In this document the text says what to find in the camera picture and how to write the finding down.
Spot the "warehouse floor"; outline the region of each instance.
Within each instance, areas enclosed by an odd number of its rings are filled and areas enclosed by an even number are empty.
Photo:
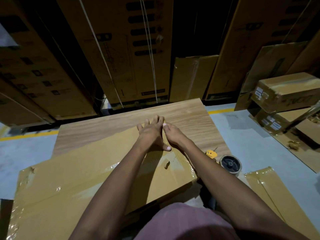
[[[273,167],[320,231],[320,174],[314,173],[252,121],[247,110],[234,112],[234,106],[223,104],[206,109],[231,153],[242,162],[242,171]],[[57,133],[51,130],[12,137],[0,125],[0,198],[14,198],[20,170],[50,159]]]

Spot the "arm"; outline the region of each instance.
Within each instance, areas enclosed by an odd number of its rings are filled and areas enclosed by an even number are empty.
[[[206,156],[176,126],[165,123],[163,129],[168,141],[187,154],[236,229],[283,239],[307,239],[283,222],[246,184]]]
[[[118,233],[124,215],[131,186],[146,153],[152,144],[170,151],[163,143],[161,129],[164,118],[154,117],[145,127],[137,125],[139,137],[126,156],[119,162],[101,185],[83,212],[69,240],[113,239]]]

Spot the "hand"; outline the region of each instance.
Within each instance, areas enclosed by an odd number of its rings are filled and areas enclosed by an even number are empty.
[[[168,141],[172,144],[177,145],[180,149],[182,149],[184,145],[188,141],[190,141],[190,139],[186,137],[186,135],[183,134],[181,130],[175,125],[172,125],[170,123],[164,123],[163,130],[165,132],[165,135]]]
[[[166,145],[163,142],[161,136],[162,124],[164,121],[164,117],[159,117],[158,115],[154,116],[153,121],[149,122],[148,119],[144,121],[144,127],[141,124],[137,125],[139,131],[139,138],[143,141],[143,143],[150,143],[160,146],[164,151],[171,151],[171,147]]]

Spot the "wood grain panel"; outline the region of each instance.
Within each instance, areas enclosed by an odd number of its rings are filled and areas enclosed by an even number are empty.
[[[180,128],[203,152],[218,147],[217,159],[225,154],[231,154],[201,100],[197,98],[62,125],[53,155],[63,154],[122,132],[154,115],[164,116],[167,122]]]

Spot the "person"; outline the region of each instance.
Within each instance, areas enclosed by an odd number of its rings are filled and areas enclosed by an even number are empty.
[[[69,240],[114,239],[128,203],[130,188],[149,148],[156,144],[165,151],[162,128],[170,144],[189,157],[211,195],[231,223],[213,210],[184,203],[171,204],[154,215],[135,239],[307,239],[292,229],[237,177],[206,156],[180,129],[155,116],[144,127],[127,155],[101,185],[83,212]]]

